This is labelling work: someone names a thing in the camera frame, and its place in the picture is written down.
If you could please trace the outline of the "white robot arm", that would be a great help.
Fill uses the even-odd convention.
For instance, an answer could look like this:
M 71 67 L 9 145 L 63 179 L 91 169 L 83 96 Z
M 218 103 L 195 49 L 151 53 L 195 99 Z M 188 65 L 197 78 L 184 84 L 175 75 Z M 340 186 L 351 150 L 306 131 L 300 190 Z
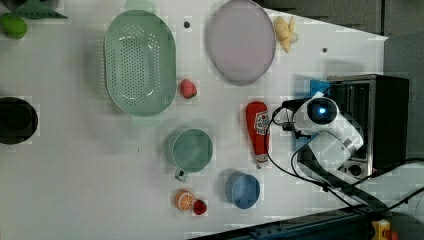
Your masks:
M 363 138 L 332 99 L 317 93 L 301 100 L 293 121 L 296 134 L 312 136 L 296 155 L 297 166 L 305 176 L 375 210 L 387 208 L 381 200 L 357 188 L 353 177 L 338 170 L 362 147 Z

